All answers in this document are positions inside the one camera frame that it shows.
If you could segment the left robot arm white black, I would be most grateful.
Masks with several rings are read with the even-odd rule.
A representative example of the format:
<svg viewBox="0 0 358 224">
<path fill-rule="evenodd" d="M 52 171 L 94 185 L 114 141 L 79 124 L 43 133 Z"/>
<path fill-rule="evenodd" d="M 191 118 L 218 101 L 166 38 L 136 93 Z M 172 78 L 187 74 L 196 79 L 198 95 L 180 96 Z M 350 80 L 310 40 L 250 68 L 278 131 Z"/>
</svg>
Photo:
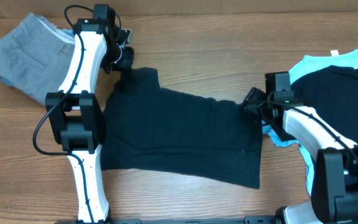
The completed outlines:
<svg viewBox="0 0 358 224">
<path fill-rule="evenodd" d="M 101 174 L 101 148 L 106 139 L 103 112 L 95 89 L 100 70 L 126 72 L 134 61 L 130 29 L 123 29 L 119 14 L 97 4 L 90 19 L 71 25 L 75 49 L 68 73 L 58 91 L 47 93 L 44 120 L 61 145 L 73 169 L 78 196 L 76 223 L 111 223 Z"/>
</svg>

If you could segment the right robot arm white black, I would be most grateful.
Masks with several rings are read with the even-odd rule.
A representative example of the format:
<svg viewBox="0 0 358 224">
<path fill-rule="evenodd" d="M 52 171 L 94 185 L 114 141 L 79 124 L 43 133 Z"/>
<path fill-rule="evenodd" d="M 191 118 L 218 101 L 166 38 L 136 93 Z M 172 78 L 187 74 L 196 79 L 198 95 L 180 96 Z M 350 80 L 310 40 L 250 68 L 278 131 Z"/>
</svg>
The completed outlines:
<svg viewBox="0 0 358 224">
<path fill-rule="evenodd" d="M 358 223 L 358 145 L 335 131 L 316 110 L 296 99 L 288 72 L 265 74 L 265 91 L 253 87 L 241 108 L 271 124 L 280 139 L 296 139 L 314 160 L 310 199 L 246 223 Z"/>
</svg>

